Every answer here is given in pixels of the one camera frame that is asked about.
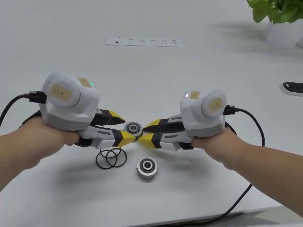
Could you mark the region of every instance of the potted plant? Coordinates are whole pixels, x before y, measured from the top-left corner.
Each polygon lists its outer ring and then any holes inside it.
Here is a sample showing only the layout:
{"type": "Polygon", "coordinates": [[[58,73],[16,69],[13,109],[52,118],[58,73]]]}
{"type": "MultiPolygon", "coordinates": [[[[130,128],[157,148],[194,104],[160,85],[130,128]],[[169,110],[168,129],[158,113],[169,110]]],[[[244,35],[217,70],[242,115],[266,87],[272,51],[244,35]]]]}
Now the potted plant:
{"type": "Polygon", "coordinates": [[[281,48],[303,47],[303,0],[247,0],[256,23],[268,17],[266,40],[281,48]]]}

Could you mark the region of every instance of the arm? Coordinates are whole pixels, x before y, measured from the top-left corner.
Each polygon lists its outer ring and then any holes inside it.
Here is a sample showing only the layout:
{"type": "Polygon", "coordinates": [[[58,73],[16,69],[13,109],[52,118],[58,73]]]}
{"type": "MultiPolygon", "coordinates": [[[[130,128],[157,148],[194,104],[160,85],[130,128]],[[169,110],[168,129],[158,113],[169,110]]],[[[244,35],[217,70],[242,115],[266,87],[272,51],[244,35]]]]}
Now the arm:
{"type": "Polygon", "coordinates": [[[0,191],[23,170],[78,140],[76,132],[48,127],[41,118],[34,118],[18,130],[0,136],[0,191]]]}
{"type": "Polygon", "coordinates": [[[198,138],[193,146],[303,217],[303,156],[250,145],[228,129],[212,138],[198,138]]]}

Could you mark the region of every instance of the cable connector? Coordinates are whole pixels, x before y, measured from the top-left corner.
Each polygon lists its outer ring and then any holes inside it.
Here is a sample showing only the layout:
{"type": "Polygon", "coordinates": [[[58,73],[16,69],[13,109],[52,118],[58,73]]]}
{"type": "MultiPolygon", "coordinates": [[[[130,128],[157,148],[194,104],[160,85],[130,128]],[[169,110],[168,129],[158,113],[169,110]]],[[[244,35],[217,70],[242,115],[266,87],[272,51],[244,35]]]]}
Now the cable connector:
{"type": "Polygon", "coordinates": [[[32,103],[46,103],[46,94],[43,91],[30,91],[28,94],[25,94],[28,100],[32,103]]]}
{"type": "Polygon", "coordinates": [[[227,105],[224,109],[223,115],[232,115],[236,114],[239,111],[239,108],[236,108],[234,105],[227,105]]]}

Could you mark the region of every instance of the white pot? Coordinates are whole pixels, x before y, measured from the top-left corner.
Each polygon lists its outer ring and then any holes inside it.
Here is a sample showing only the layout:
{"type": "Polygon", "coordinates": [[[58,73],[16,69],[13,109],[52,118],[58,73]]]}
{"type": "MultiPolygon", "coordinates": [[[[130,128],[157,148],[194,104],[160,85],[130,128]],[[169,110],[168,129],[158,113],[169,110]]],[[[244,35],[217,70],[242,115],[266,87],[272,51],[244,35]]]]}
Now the white pot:
{"type": "Polygon", "coordinates": [[[266,41],[280,48],[293,48],[303,38],[303,19],[291,24],[271,24],[267,26],[266,41]]]}

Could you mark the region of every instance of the power strip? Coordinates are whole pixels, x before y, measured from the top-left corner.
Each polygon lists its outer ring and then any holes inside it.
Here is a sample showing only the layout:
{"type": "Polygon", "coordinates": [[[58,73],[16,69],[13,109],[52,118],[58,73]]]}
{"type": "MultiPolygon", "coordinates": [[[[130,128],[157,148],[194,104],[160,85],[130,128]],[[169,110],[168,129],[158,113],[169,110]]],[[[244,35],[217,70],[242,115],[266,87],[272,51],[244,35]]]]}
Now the power strip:
{"type": "Polygon", "coordinates": [[[114,37],[106,38],[106,45],[117,46],[158,46],[158,47],[185,47],[178,39],[149,39],[149,38],[131,38],[114,37]]]}

